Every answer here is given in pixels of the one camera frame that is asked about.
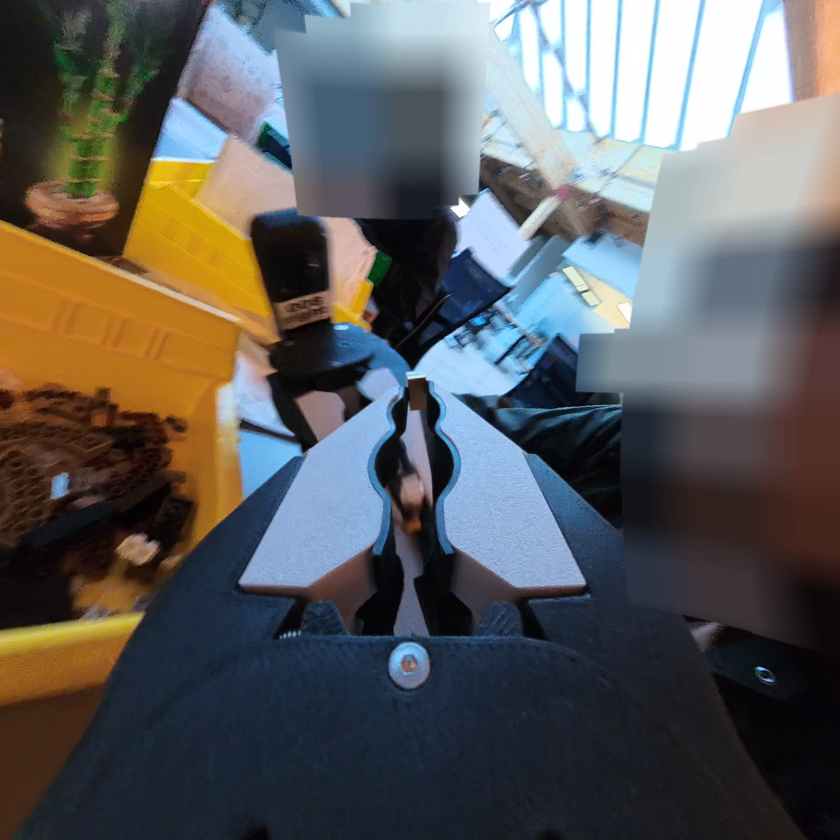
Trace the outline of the dark blue fabric chair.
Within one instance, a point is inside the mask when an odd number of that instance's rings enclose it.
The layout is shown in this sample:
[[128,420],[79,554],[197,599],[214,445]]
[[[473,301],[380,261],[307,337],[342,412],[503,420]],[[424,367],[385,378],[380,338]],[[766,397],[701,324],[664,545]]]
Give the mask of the dark blue fabric chair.
[[466,248],[450,261],[438,292],[446,300],[437,321],[447,329],[457,329],[505,297],[509,287],[483,268]]

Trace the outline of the person's right forearm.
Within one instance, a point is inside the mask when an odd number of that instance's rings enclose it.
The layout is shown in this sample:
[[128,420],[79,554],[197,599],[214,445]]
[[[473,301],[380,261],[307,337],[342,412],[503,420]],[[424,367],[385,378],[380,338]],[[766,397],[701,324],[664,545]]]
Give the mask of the person's right forearm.
[[619,404],[515,407],[500,396],[458,399],[529,455],[536,455],[615,528],[623,525]]

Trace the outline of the black panel with green print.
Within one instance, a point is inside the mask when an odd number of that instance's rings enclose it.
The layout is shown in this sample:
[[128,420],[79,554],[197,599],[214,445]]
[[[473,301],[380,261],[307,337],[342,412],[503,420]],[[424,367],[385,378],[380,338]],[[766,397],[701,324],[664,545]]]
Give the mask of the black panel with green print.
[[87,256],[124,249],[209,2],[1,2],[1,215]]

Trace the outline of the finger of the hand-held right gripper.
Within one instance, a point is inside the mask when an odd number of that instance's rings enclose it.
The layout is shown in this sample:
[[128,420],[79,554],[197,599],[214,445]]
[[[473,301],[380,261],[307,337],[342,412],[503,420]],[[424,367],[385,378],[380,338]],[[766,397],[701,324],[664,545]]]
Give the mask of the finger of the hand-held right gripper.
[[384,396],[396,393],[388,409],[403,430],[403,370],[399,367],[332,367],[297,379],[297,442],[311,449]]
[[402,511],[420,511],[433,501],[425,429],[422,413],[408,413],[399,456],[399,508]]

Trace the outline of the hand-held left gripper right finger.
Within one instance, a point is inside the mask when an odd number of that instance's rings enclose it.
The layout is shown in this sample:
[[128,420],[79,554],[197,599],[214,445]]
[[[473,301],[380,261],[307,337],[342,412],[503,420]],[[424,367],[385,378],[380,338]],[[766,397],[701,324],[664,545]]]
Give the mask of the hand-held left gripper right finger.
[[493,604],[582,595],[586,580],[525,453],[456,396],[429,387],[453,460],[436,501],[449,590],[478,621]]

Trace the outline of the pile of dark toy bricks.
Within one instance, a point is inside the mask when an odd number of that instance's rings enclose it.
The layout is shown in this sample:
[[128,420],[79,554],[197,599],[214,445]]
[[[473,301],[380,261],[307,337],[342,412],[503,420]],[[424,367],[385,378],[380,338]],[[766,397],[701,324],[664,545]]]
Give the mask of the pile of dark toy bricks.
[[25,388],[2,373],[1,628],[138,613],[181,559],[195,502],[177,416],[109,388]]

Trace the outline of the speckled brown board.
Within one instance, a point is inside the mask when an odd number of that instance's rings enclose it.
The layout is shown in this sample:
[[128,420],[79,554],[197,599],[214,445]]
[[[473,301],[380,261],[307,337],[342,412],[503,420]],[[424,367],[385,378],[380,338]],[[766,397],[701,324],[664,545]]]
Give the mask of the speckled brown board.
[[225,132],[253,141],[279,91],[276,52],[265,51],[220,5],[209,5],[176,96]]

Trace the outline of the tall plywood panel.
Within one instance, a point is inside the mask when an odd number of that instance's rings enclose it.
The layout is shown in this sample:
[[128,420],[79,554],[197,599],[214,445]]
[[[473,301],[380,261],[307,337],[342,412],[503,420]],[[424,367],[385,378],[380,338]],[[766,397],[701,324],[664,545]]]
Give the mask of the tall plywood panel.
[[297,206],[292,174],[233,135],[207,171],[196,200],[243,235],[255,215]]

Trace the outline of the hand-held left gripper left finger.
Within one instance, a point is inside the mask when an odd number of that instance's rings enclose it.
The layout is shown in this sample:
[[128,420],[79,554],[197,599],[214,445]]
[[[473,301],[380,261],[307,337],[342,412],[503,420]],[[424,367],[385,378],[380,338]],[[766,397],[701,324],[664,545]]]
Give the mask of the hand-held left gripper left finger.
[[243,592],[331,601],[354,620],[375,592],[385,504],[371,457],[394,432],[389,412],[401,394],[388,389],[308,451],[239,578]]

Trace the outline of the white board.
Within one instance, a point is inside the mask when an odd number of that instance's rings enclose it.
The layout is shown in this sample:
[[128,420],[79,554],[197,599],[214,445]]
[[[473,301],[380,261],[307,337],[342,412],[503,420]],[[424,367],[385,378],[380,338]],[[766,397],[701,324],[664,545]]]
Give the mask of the white board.
[[458,219],[454,256],[468,251],[480,268],[503,280],[529,247],[519,228],[494,193],[483,190]]

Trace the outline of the large yellow plastic bin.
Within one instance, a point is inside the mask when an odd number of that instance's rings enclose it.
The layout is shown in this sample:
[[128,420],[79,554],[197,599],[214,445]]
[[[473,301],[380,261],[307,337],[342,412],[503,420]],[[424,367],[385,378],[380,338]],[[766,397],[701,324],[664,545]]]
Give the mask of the large yellow plastic bin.
[[174,446],[195,508],[186,557],[243,500],[233,377],[238,321],[11,224],[1,231],[2,371],[187,421]]

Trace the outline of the skylight window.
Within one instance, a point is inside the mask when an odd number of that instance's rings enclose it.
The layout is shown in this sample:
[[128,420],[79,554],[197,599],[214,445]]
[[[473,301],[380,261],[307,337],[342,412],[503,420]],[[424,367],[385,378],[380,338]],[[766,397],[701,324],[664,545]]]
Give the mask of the skylight window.
[[794,100],[778,1],[493,1],[556,129],[687,151]]

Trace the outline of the grey desk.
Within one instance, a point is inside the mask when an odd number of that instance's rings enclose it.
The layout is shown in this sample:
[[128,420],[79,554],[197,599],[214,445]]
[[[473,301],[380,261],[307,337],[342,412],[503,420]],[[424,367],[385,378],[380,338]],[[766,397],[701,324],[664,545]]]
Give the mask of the grey desk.
[[[248,497],[289,460],[300,456],[301,448],[293,437],[277,434],[241,419],[238,455],[243,494]],[[394,632],[400,636],[426,636],[427,623],[415,587],[415,580],[424,566],[418,535],[404,530],[398,513],[398,510],[394,512],[393,524],[395,549],[404,572],[404,590]]]

